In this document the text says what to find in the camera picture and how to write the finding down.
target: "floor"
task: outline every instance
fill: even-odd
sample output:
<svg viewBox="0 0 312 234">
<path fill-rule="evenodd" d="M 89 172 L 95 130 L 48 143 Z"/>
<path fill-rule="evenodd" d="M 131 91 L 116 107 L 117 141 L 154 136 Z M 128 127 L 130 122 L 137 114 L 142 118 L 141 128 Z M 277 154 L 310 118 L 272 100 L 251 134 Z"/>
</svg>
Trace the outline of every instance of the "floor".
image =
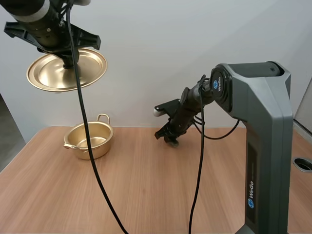
<svg viewBox="0 0 312 234">
<path fill-rule="evenodd" d="M 24 146 L 25 141 L 0 95 L 0 172 Z"/>
</svg>

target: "wego logo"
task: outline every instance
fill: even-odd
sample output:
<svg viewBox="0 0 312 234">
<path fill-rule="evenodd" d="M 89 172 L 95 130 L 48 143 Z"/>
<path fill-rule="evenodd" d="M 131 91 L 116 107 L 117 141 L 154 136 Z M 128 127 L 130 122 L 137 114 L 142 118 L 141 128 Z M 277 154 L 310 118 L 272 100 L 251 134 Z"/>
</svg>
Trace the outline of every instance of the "wego logo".
<svg viewBox="0 0 312 234">
<path fill-rule="evenodd" d="M 253 198 L 254 198 L 254 183 L 252 181 L 250 181 L 250 185 L 249 185 L 249 199 L 248 199 L 248 205 L 250 208 L 254 208 L 254 201 L 253 201 Z"/>
</svg>

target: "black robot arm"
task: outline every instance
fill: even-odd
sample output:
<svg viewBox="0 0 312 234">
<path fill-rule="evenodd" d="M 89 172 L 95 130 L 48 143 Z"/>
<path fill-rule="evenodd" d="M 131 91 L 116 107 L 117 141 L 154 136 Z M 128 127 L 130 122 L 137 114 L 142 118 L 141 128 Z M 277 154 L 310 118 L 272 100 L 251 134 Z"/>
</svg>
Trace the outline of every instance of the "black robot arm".
<svg viewBox="0 0 312 234">
<path fill-rule="evenodd" d="M 197 85 L 192 89 L 187 87 L 184 89 L 181 99 L 175 99 L 155 107 L 157 116 L 161 114 L 167 114 L 169 116 L 168 123 L 155 133 L 157 139 L 164 137 L 167 143 L 173 146 L 178 145 L 176 139 L 186 133 L 187 129 L 193 123 L 194 116 L 201 110 L 200 91 L 204 105 L 213 102 L 210 79 L 203 75 Z"/>
<path fill-rule="evenodd" d="M 66 0 L 0 0 L 0 4 L 17 22 L 7 22 L 4 28 L 10 37 L 18 37 L 37 47 L 38 51 L 54 54 L 61 58 L 65 68 L 73 66 L 69 37 L 63 19 L 63 5 Z M 99 49 L 98 35 L 88 33 L 71 25 L 75 53 L 78 48 Z"/>
<path fill-rule="evenodd" d="M 156 132 L 177 145 L 203 104 L 213 100 L 231 117 L 246 126 L 245 224 L 236 234 L 286 234 L 293 113 L 290 104 L 291 74 L 275 62 L 219 64 L 210 79 L 202 78 L 186 88 L 181 100 L 156 106 L 156 113 L 169 115 Z"/>
</svg>

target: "gold pot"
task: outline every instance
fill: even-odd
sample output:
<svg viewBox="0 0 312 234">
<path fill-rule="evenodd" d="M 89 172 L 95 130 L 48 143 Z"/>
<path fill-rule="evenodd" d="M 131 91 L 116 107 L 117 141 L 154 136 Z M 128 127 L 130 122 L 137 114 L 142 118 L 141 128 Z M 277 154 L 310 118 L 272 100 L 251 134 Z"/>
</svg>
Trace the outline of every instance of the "gold pot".
<svg viewBox="0 0 312 234">
<path fill-rule="evenodd" d="M 107 117 L 107 123 L 99 121 L 101 116 Z M 99 114 L 96 121 L 88 122 L 94 159 L 105 155 L 111 148 L 114 130 L 109 123 L 109 116 L 107 114 Z M 65 135 L 64 141 L 64 147 L 73 149 L 78 158 L 85 160 L 90 159 L 83 123 L 73 127 L 69 133 Z"/>
</svg>

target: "black cable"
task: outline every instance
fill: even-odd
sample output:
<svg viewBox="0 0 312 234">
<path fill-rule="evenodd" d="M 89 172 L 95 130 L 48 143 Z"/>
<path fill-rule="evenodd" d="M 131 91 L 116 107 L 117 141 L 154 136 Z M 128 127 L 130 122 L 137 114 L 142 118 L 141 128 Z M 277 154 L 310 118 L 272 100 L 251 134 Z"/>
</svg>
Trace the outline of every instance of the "black cable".
<svg viewBox="0 0 312 234">
<path fill-rule="evenodd" d="M 128 232 L 126 231 L 126 229 L 123 227 L 118 215 L 116 214 L 109 198 L 108 198 L 108 195 L 104 189 L 104 186 L 102 184 L 102 181 L 99 177 L 99 174 L 98 174 L 98 170 L 97 170 L 97 166 L 96 166 L 96 163 L 94 161 L 94 158 L 93 158 L 93 154 L 92 154 L 92 148 L 91 148 L 91 142 L 90 142 L 90 133 L 89 133 L 89 127 L 88 127 L 88 120 L 87 120 L 87 116 L 86 116 L 86 112 L 85 112 L 85 109 L 84 109 L 84 104 L 83 104 L 83 99 L 82 99 L 82 93 L 81 93 L 81 86 L 80 86 L 80 80 L 79 80 L 79 74 L 78 74 L 78 67 L 77 67 L 77 59 L 76 59 L 76 54 L 75 54 L 75 45 L 74 45 L 74 40 L 73 40 L 73 35 L 72 35 L 72 30 L 71 30 L 71 24 L 70 24 L 70 11 L 71 11 L 71 8 L 72 8 L 72 4 L 69 5 L 68 9 L 67 9 L 67 13 L 66 13 L 66 21 L 67 21 L 67 28 L 68 28 L 68 33 L 69 33 L 69 38 L 70 38 L 70 47 L 71 47 L 71 51 L 72 51 L 72 56 L 73 56 L 73 64 L 74 64 L 74 71 L 75 71 L 75 76 L 76 76 L 76 82 L 77 82 L 77 91 L 78 91 L 78 97 L 79 97 L 79 103 L 80 103 L 80 107 L 81 107 L 81 113 L 82 113 L 82 118 L 83 118 L 83 123 L 84 123 L 84 129 L 85 129 L 85 132 L 86 132 L 86 138 L 87 138 L 87 145 L 88 145 L 88 152 L 89 152 L 89 156 L 90 156 L 90 160 L 91 160 L 91 164 L 92 164 L 92 167 L 93 167 L 93 171 L 94 171 L 94 174 L 97 178 L 97 182 L 98 182 L 98 185 L 100 186 L 101 190 L 102 190 L 102 193 L 105 197 L 105 200 L 111 210 L 111 212 L 113 213 L 118 225 L 120 226 L 120 228 L 122 229 L 122 231 L 125 233 L 125 234 L 128 234 Z"/>
<path fill-rule="evenodd" d="M 201 95 L 201 87 L 199 87 L 199 99 L 200 99 L 200 108 L 201 108 L 201 146 L 200 146 L 200 160 L 199 160 L 199 167 L 198 167 L 198 175 L 197 175 L 197 183 L 196 183 L 196 189 L 195 189 L 195 195 L 194 200 L 191 208 L 190 213 L 190 221 L 189 221 L 189 234 L 192 232 L 192 221 L 193 221 L 193 213 L 197 201 L 198 196 L 198 190 L 199 190 L 199 184 L 200 184 L 200 176 L 201 176 L 201 168 L 203 165 L 203 159 L 204 159 L 204 142 L 205 142 L 205 120 L 204 120 L 204 105 L 203 105 L 203 98 Z"/>
<path fill-rule="evenodd" d="M 198 123 L 198 124 L 200 124 L 200 125 L 203 123 L 203 122 L 197 121 L 196 119 L 193 119 L 193 122 Z"/>
<path fill-rule="evenodd" d="M 193 120 L 193 124 L 195 125 L 195 127 L 197 128 L 197 130 L 199 131 L 199 133 L 201 133 L 202 131 L 199 129 L 199 127 L 196 125 L 197 121 L 195 121 L 195 119 Z M 205 138 L 207 139 L 210 139 L 210 140 L 221 140 L 223 138 L 226 138 L 229 134 L 231 134 L 235 129 L 236 127 L 238 126 L 239 124 L 239 120 L 236 122 L 235 126 L 227 133 L 225 134 L 224 136 L 220 136 L 220 137 L 210 137 L 210 136 L 206 136 L 205 135 Z"/>
<path fill-rule="evenodd" d="M 202 121 L 200 117 L 194 116 L 195 118 L 197 118 L 199 121 Z"/>
</svg>

